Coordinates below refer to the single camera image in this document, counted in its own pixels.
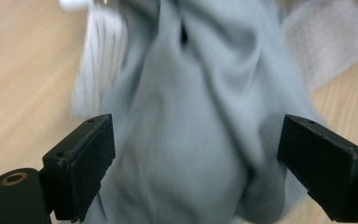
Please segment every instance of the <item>white cloth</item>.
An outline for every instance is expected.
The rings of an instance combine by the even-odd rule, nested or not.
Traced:
[[[297,0],[286,9],[286,40],[310,91],[358,62],[358,3]]]
[[[115,5],[91,5],[85,46],[72,95],[73,114],[100,113],[102,95],[120,74],[127,46],[127,27]]]

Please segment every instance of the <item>gray cloth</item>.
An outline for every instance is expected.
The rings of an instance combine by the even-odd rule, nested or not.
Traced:
[[[126,0],[103,98],[117,158],[85,223],[276,221],[305,190],[277,160],[284,114],[320,121],[259,0]]]

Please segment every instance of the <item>black plastic part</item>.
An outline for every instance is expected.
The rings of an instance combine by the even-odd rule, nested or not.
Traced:
[[[278,160],[332,220],[358,222],[358,146],[312,120],[287,115]]]
[[[58,220],[84,220],[114,158],[110,115],[85,121],[43,157],[48,207]]]
[[[39,173],[31,168],[0,176],[0,224],[49,224]]]

